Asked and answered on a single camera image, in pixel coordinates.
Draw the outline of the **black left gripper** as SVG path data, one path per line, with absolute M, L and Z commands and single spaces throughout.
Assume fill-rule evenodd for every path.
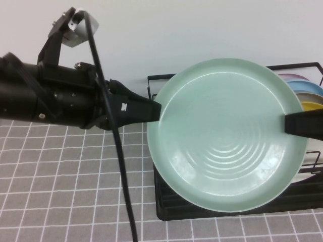
M 94 65 L 77 63 L 74 68 L 39 63 L 39 82 L 57 101 L 61 113 L 50 117 L 37 104 L 37 122 L 90 129 L 105 125 L 107 116 Z M 162 105 L 134 93 L 121 82 L 110 79 L 111 108 L 118 127 L 158 121 Z

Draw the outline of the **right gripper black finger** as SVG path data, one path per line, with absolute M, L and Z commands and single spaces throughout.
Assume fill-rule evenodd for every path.
M 284 131 L 287 134 L 323 140 L 322 109 L 285 115 Z

